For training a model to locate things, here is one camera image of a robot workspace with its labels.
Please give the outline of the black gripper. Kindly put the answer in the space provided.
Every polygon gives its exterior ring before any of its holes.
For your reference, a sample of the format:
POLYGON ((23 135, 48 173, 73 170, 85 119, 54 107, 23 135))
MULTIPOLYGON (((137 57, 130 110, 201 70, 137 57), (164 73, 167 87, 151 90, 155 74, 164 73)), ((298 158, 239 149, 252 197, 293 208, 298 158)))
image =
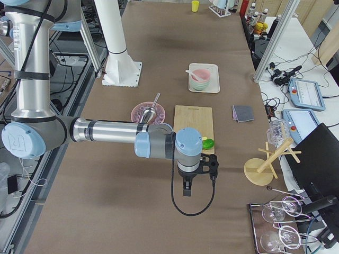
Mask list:
POLYGON ((218 176, 218 161, 214 154, 202 153, 199 163, 194 166, 186 167, 177 162, 178 173, 183 178, 183 196, 191 196, 192 181, 196 175, 209 174, 210 180, 215 182, 218 176))

